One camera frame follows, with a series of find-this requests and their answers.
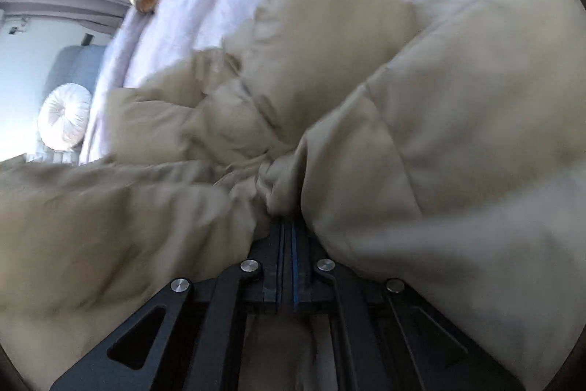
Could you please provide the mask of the beige puffer jacket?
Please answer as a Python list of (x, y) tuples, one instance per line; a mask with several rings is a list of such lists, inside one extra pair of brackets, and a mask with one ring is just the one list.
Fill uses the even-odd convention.
[(585, 385), (580, 0), (261, 0), (116, 88), (110, 154), (1, 164), (1, 386), (46, 390), (179, 277), (301, 213), (527, 390)]

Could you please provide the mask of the white round pleated cushion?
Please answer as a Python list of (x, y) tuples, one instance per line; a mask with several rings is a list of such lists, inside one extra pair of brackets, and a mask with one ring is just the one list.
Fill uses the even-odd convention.
[(50, 149), (71, 150), (85, 137), (92, 96), (78, 83), (58, 86), (45, 99), (38, 117), (38, 131)]

